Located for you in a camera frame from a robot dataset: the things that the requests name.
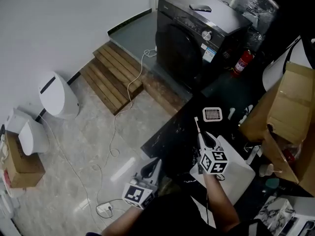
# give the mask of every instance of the white cutting board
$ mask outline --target white cutting board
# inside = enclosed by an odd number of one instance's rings
[[[218,141],[221,143],[222,148],[228,158],[229,164],[224,172],[224,181],[220,184],[234,205],[239,198],[243,195],[253,178],[255,172],[246,164],[245,160],[237,153],[237,151],[222,137],[218,136]],[[190,170],[190,174],[203,186],[206,187],[203,175],[198,174],[198,166],[195,164]]]

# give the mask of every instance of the power cord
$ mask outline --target power cord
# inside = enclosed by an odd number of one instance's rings
[[[96,196],[95,196],[95,201],[96,201],[96,207],[95,207],[95,209],[96,209],[97,215],[98,215],[100,218],[103,218],[103,219],[110,219],[110,218],[112,218],[112,217],[113,217],[113,210],[121,210],[121,211],[125,212],[125,211],[122,210],[122,209],[111,209],[111,208],[110,208],[111,216],[109,216],[109,217],[103,217],[103,216],[101,216],[101,215],[98,213],[97,207],[99,207],[100,205],[103,205],[103,204],[105,204],[105,203],[109,203],[109,202],[112,202],[112,201],[115,201],[115,200],[122,200],[122,199],[114,199],[114,200],[111,200],[111,201],[107,201],[107,202],[98,204],[97,198],[98,198],[98,194],[99,194],[100,190],[102,189],[102,184],[103,184],[103,172],[102,172],[102,169],[104,169],[105,166],[106,166],[106,164],[107,164],[109,154],[111,154],[112,157],[118,157],[118,156],[120,155],[120,151],[119,151],[118,149],[116,149],[116,148],[111,148],[111,144],[112,144],[112,142],[113,142],[113,140],[114,140],[114,137],[115,137],[115,134],[116,134],[116,118],[117,118],[118,115],[120,115],[120,114],[122,114],[122,113],[125,113],[125,112],[129,111],[129,110],[132,108],[133,103],[132,103],[132,100],[131,100],[131,97],[130,97],[130,93],[129,93],[129,86],[130,86],[133,82],[135,82],[137,79],[139,79],[139,77],[141,76],[142,70],[143,70],[143,58],[144,58],[144,56],[147,56],[148,58],[152,58],[152,57],[154,57],[154,56],[157,55],[157,53],[155,53],[155,54],[153,54],[153,55],[150,55],[150,52],[152,52],[152,51],[156,51],[156,50],[155,50],[155,49],[151,49],[151,50],[145,50],[145,51],[144,51],[144,53],[143,53],[143,55],[142,55],[142,58],[141,58],[141,70],[140,70],[140,73],[139,73],[139,75],[138,75],[132,82],[130,82],[130,83],[128,84],[128,86],[127,86],[127,93],[128,93],[129,102],[130,102],[130,107],[129,107],[129,109],[124,110],[124,111],[120,111],[120,112],[114,117],[114,121],[113,121],[113,123],[114,123],[114,133],[113,133],[112,139],[111,139],[110,142],[109,142],[109,153],[108,153],[107,156],[106,156],[104,166],[101,168],[98,164],[92,164],[92,165],[91,165],[91,166],[97,166],[97,167],[99,168],[99,170],[100,170],[100,173],[101,173],[100,188],[99,188],[99,190],[98,190],[98,192],[97,192],[97,194],[96,194]],[[97,223],[96,223],[96,221],[95,221],[95,219],[94,219],[94,217],[93,217],[93,215],[92,215],[92,208],[91,208],[91,204],[90,204],[90,200],[89,200],[89,195],[88,195],[88,192],[87,192],[87,190],[86,190],[86,188],[85,188],[85,186],[84,186],[84,184],[83,184],[81,178],[79,177],[79,175],[78,175],[78,174],[76,173],[76,171],[74,170],[74,168],[73,168],[73,166],[71,165],[71,163],[69,162],[68,158],[65,156],[65,154],[64,154],[64,152],[63,152],[63,149],[61,148],[61,146],[60,146],[60,144],[59,144],[59,142],[58,142],[58,140],[57,140],[57,138],[56,138],[56,136],[55,136],[55,134],[54,134],[52,128],[51,128],[50,125],[48,124],[48,122],[47,122],[41,115],[39,115],[39,116],[40,116],[40,118],[47,124],[48,128],[50,129],[51,133],[53,134],[53,136],[54,136],[54,138],[55,138],[55,140],[56,140],[56,142],[57,142],[57,145],[58,145],[58,147],[59,147],[59,149],[60,149],[62,155],[64,156],[64,158],[66,159],[66,161],[67,161],[68,164],[70,165],[70,167],[71,167],[71,169],[73,170],[73,172],[74,172],[74,173],[76,174],[76,176],[79,178],[79,180],[80,180],[80,182],[81,182],[81,184],[82,184],[82,186],[83,186],[83,188],[84,188],[84,190],[85,190],[86,196],[87,196],[87,201],[88,201],[88,204],[89,204],[89,207],[90,207],[90,214],[91,214],[91,217],[92,217],[92,219],[93,219],[95,225],[97,226],[97,228],[102,231],[102,229],[97,225]],[[118,152],[118,155],[115,156],[115,155],[113,154],[113,151],[117,151],[117,152]]]
[[[116,201],[116,200],[122,200],[122,199],[113,199],[113,200],[110,200],[110,201],[107,201],[107,202],[104,202],[104,203],[101,203],[101,204],[97,205],[95,207],[95,210],[96,210],[96,213],[98,214],[98,216],[100,216],[101,218],[104,218],[104,219],[109,219],[109,218],[112,218],[114,216],[114,213],[113,213],[114,210],[120,210],[120,211],[125,212],[125,210],[122,210],[122,209],[112,209],[111,207],[109,207],[108,209],[111,211],[111,215],[109,217],[103,217],[102,215],[100,215],[98,213],[98,210],[97,210],[98,207],[100,207],[100,206],[102,206],[102,205],[104,205],[106,203],[110,203],[110,202]]]
[[[128,93],[129,102],[130,102],[130,107],[129,107],[129,109],[124,110],[124,111],[120,111],[120,112],[119,112],[118,114],[116,114],[115,117],[114,117],[114,120],[113,120],[114,133],[113,133],[112,139],[110,140],[109,146],[108,146],[109,152],[110,152],[110,154],[112,155],[112,157],[118,157],[118,156],[120,155],[120,152],[119,152],[118,149],[116,149],[116,148],[111,148],[112,142],[113,142],[114,137],[115,137],[115,134],[116,134],[116,118],[117,118],[119,115],[121,115],[122,113],[128,112],[128,111],[132,108],[133,102],[132,102],[131,97],[130,97],[129,87],[130,87],[130,85],[131,85],[133,82],[135,82],[137,79],[139,79],[139,77],[140,77],[141,74],[142,74],[142,70],[143,70],[143,58],[144,58],[144,56],[147,56],[148,58],[152,58],[152,57],[154,57],[154,56],[157,55],[157,53],[154,53],[153,55],[150,55],[150,52],[152,52],[152,51],[156,51],[156,50],[155,50],[155,49],[151,49],[151,50],[145,50],[145,51],[143,52],[143,55],[142,55],[142,58],[141,58],[141,70],[140,70],[140,73],[139,73],[139,75],[137,76],[137,78],[135,78],[133,81],[131,81],[131,82],[128,84],[128,86],[127,86],[127,93]],[[117,155],[117,156],[114,156],[113,153],[112,153],[113,151],[117,151],[117,152],[118,152],[118,155]],[[107,164],[108,156],[109,156],[109,154],[107,154],[107,157],[106,157],[104,166],[103,166],[102,168],[99,167],[99,170],[100,170],[100,172],[101,172],[101,178],[102,178],[102,176],[103,176],[102,169],[104,169],[105,166],[106,166],[106,164]],[[102,179],[101,179],[100,188],[99,188],[99,190],[98,190],[98,192],[97,192],[97,194],[96,194],[96,197],[95,197],[95,199],[96,199],[96,204],[98,204],[97,198],[98,198],[98,194],[99,194],[100,190],[102,189],[102,183],[103,183],[103,181],[102,181]]]

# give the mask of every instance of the brown cardboard box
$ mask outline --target brown cardboard box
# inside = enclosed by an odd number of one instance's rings
[[[315,72],[288,62],[267,117],[272,132],[299,145],[309,130],[314,105]]]
[[[35,187],[45,174],[38,154],[26,156],[15,133],[6,131],[5,140],[9,155],[4,161],[3,170],[8,173],[11,188]]]
[[[250,141],[262,141],[264,155],[277,171],[282,171],[275,173],[276,176],[298,183],[312,195],[315,195],[314,92],[315,71],[288,62],[281,81],[262,97],[240,126],[240,131]],[[301,155],[292,167],[269,133],[267,125],[274,133],[293,144],[304,141]]]

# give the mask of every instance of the white cable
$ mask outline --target white cable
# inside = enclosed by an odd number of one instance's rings
[[[111,139],[110,142],[109,142],[109,153],[108,153],[107,156],[106,156],[104,166],[101,168],[98,164],[92,164],[92,165],[91,165],[91,166],[97,166],[97,167],[99,168],[99,171],[100,171],[100,174],[101,174],[101,178],[100,178],[100,180],[101,180],[100,188],[99,188],[99,190],[98,190],[98,192],[97,192],[97,194],[96,194],[96,196],[95,196],[96,206],[98,205],[97,197],[98,197],[98,194],[99,194],[100,190],[102,189],[102,184],[103,184],[103,172],[102,172],[102,169],[104,169],[105,166],[106,166],[106,164],[107,164],[109,154],[111,154],[112,157],[118,157],[118,156],[120,155],[120,152],[119,152],[118,149],[116,149],[116,148],[111,148],[111,144],[112,144],[112,142],[113,142],[113,140],[114,140],[114,137],[115,137],[115,134],[116,134],[116,118],[117,118],[118,115],[120,115],[120,114],[122,114],[122,113],[125,113],[125,112],[129,111],[129,110],[132,108],[133,103],[132,103],[132,100],[131,100],[131,97],[130,97],[130,94],[129,94],[129,86],[130,86],[133,82],[135,82],[137,79],[139,79],[139,77],[141,76],[142,70],[143,70],[143,58],[144,58],[144,56],[147,56],[147,57],[149,57],[149,58],[152,58],[152,57],[154,57],[154,56],[157,55],[156,53],[153,54],[153,55],[150,55],[150,52],[152,52],[152,51],[155,51],[155,49],[145,50],[145,51],[144,51],[144,53],[143,53],[143,55],[142,55],[142,58],[141,58],[141,70],[140,70],[140,73],[139,73],[139,75],[138,75],[132,82],[130,82],[130,83],[128,84],[128,86],[127,86],[127,93],[128,93],[129,102],[130,102],[130,107],[129,107],[129,109],[124,110],[124,111],[120,111],[120,112],[114,117],[114,121],[113,121],[113,123],[114,123],[114,133],[113,133],[112,139]],[[74,170],[73,166],[71,165],[71,163],[69,162],[69,160],[68,160],[67,157],[65,156],[65,154],[64,154],[64,152],[63,152],[63,149],[61,148],[61,146],[60,146],[60,144],[59,144],[59,142],[58,142],[58,140],[57,140],[57,138],[56,138],[56,136],[55,136],[53,130],[52,130],[51,127],[49,126],[48,122],[47,122],[41,115],[39,115],[39,116],[40,116],[41,119],[47,124],[47,126],[48,126],[48,128],[50,129],[51,133],[53,134],[53,136],[54,136],[54,138],[55,138],[55,140],[56,140],[56,142],[57,142],[57,145],[58,145],[60,151],[62,152],[64,158],[66,159],[66,161],[67,161],[68,164],[70,165],[70,167],[71,167],[71,169],[73,170],[73,172],[74,172],[74,173],[76,174],[76,176],[79,178],[79,180],[80,180],[80,182],[81,182],[81,184],[82,184],[82,186],[83,186],[83,188],[84,188],[84,190],[85,190],[86,196],[87,196],[87,201],[88,201],[88,204],[89,204],[89,207],[90,207],[91,217],[92,217],[94,223],[96,224],[97,228],[102,231],[102,229],[101,229],[100,227],[98,227],[98,225],[97,225],[97,223],[96,223],[96,221],[95,221],[95,219],[94,219],[94,217],[93,217],[93,215],[92,215],[92,208],[91,208],[91,204],[90,204],[90,200],[89,200],[89,195],[88,195],[88,192],[87,192],[87,190],[86,190],[86,188],[85,188],[85,186],[84,186],[84,184],[83,184],[81,178],[80,178],[79,175],[76,173],[76,171]],[[118,155],[114,156],[114,154],[112,153],[113,151],[117,151],[117,152],[118,152]],[[120,210],[120,211],[125,212],[125,210],[122,210],[122,209],[116,209],[116,208],[115,208],[115,209],[113,209],[113,211],[114,211],[114,210]],[[99,216],[99,218],[100,218],[100,220],[104,223],[104,225],[107,227],[106,223],[102,220],[102,218],[101,218],[100,216]]]
[[[82,186],[83,186],[83,188],[84,188],[84,190],[85,190],[85,193],[86,193],[86,195],[87,195],[87,201],[88,201],[88,204],[89,204],[89,207],[90,207],[91,217],[92,217],[94,223],[96,224],[97,228],[102,231],[102,229],[101,229],[100,227],[98,227],[98,225],[97,225],[97,223],[96,223],[96,221],[95,221],[95,219],[94,219],[94,217],[93,217],[93,215],[92,215],[92,208],[91,208],[91,204],[90,204],[88,192],[87,192],[87,190],[86,190],[86,188],[85,188],[85,186],[84,186],[82,180],[80,179],[79,175],[78,175],[78,174],[76,173],[76,171],[74,170],[74,168],[73,168],[73,166],[71,165],[71,163],[69,162],[68,158],[65,156],[65,154],[64,154],[64,152],[63,152],[63,149],[62,149],[61,146],[59,145],[59,142],[58,142],[58,140],[57,140],[57,138],[56,138],[56,136],[55,136],[53,130],[52,130],[51,127],[49,126],[48,122],[47,122],[41,115],[39,115],[39,116],[40,116],[40,117],[42,118],[42,120],[47,124],[48,128],[50,129],[51,133],[53,134],[53,136],[54,136],[54,138],[55,138],[55,140],[56,140],[56,142],[57,142],[57,145],[58,145],[58,147],[59,147],[61,153],[63,154],[64,158],[66,159],[66,161],[67,161],[68,164],[70,165],[70,167],[71,167],[71,169],[73,170],[73,172],[74,172],[74,173],[76,174],[76,176],[79,178],[79,180],[80,180],[80,182],[81,182],[81,184],[82,184]]]
[[[115,134],[116,134],[116,118],[117,118],[119,115],[121,115],[122,113],[128,112],[128,111],[132,108],[133,103],[132,103],[132,100],[131,100],[131,97],[130,97],[130,93],[129,93],[129,86],[130,86],[133,82],[135,82],[137,79],[139,79],[139,77],[141,76],[142,70],[143,70],[143,58],[144,58],[144,56],[147,56],[148,58],[152,58],[152,57],[154,57],[154,56],[157,55],[157,53],[154,53],[153,55],[150,55],[150,52],[152,52],[152,51],[155,51],[155,49],[145,50],[145,51],[143,52],[143,55],[142,55],[142,58],[141,58],[141,70],[140,70],[140,73],[139,73],[139,75],[137,76],[137,78],[135,78],[133,81],[131,81],[131,82],[128,84],[128,86],[127,86],[127,93],[128,93],[129,102],[130,102],[130,107],[129,107],[129,109],[124,110],[124,111],[120,111],[120,112],[119,112],[118,114],[116,114],[116,116],[114,117],[114,121],[113,121],[113,124],[114,124],[114,133],[113,133],[112,139],[110,140],[109,146],[108,146],[109,153],[110,153],[113,157],[118,157],[118,156],[120,155],[120,152],[119,152],[118,149],[116,149],[116,148],[111,148],[112,142],[113,142],[114,137],[115,137]],[[118,155],[117,155],[117,156],[114,156],[113,153],[112,153],[113,151],[117,151],[117,152],[118,152]],[[106,166],[106,164],[107,164],[107,160],[108,160],[109,153],[107,154],[107,157],[106,157],[104,166],[103,166],[102,168],[100,168],[100,171],[101,171],[101,174],[102,174],[102,175],[103,175],[102,169],[104,169],[105,166]],[[98,197],[98,194],[99,194],[99,192],[100,192],[101,189],[102,189],[102,183],[101,183],[101,186],[100,186],[100,188],[99,188],[99,190],[98,190],[98,192],[97,192],[97,194],[96,194],[96,198],[95,198],[95,199],[96,199],[96,205],[98,205],[97,197]]]

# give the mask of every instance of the washing machine door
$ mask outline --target washing machine door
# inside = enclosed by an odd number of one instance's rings
[[[192,33],[180,25],[168,24],[157,31],[156,44],[158,63],[188,88],[198,87],[202,55]]]

